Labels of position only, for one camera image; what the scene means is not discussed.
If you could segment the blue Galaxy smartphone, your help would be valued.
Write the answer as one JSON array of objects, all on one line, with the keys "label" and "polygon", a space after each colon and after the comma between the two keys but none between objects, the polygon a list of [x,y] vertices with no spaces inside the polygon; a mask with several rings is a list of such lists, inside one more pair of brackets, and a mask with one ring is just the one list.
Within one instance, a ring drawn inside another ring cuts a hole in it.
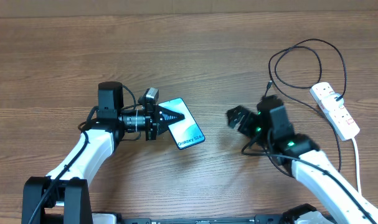
[{"label": "blue Galaxy smartphone", "polygon": [[159,106],[184,115],[184,119],[168,126],[178,149],[182,150],[204,142],[205,136],[182,98],[165,101]]}]

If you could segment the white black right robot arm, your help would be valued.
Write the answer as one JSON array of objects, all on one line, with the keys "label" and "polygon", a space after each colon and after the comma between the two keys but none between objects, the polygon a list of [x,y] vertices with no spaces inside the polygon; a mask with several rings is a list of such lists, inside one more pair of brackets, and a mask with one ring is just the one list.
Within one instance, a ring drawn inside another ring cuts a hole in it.
[{"label": "white black right robot arm", "polygon": [[307,135],[296,133],[285,106],[275,95],[264,96],[253,112],[239,105],[226,112],[228,125],[258,144],[278,169],[303,184],[336,223],[378,223],[378,208],[368,202]]}]

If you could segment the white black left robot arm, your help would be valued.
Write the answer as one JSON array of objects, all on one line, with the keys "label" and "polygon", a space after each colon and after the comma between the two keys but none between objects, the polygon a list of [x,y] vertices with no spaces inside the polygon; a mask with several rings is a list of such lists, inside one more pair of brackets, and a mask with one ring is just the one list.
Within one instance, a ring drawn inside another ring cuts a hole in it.
[{"label": "white black left robot arm", "polygon": [[69,155],[43,177],[30,177],[23,188],[22,223],[123,223],[119,213],[93,212],[88,187],[125,133],[145,133],[147,140],[185,119],[157,105],[158,90],[149,88],[124,106],[120,82],[98,86],[98,105],[79,124],[80,139]]}]

